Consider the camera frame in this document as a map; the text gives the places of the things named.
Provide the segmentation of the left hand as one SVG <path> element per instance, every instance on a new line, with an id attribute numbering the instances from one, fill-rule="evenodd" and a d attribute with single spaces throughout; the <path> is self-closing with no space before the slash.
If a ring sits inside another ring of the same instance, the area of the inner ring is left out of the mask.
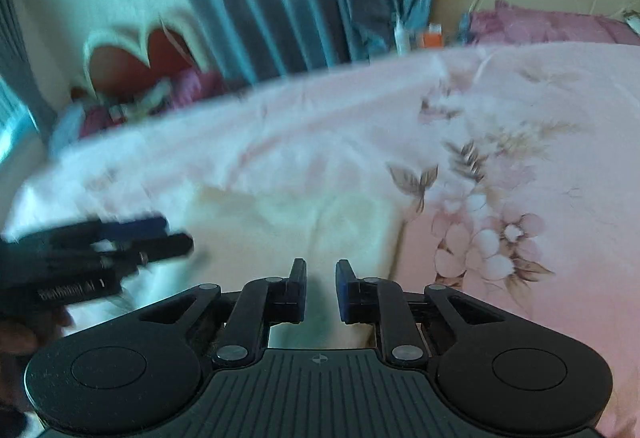
<path id="1" fill-rule="evenodd" d="M 66 308 L 28 316 L 26 320 L 1 319 L 1 415 L 24 414 L 29 402 L 24 391 L 25 362 L 52 343 L 74 320 Z"/>

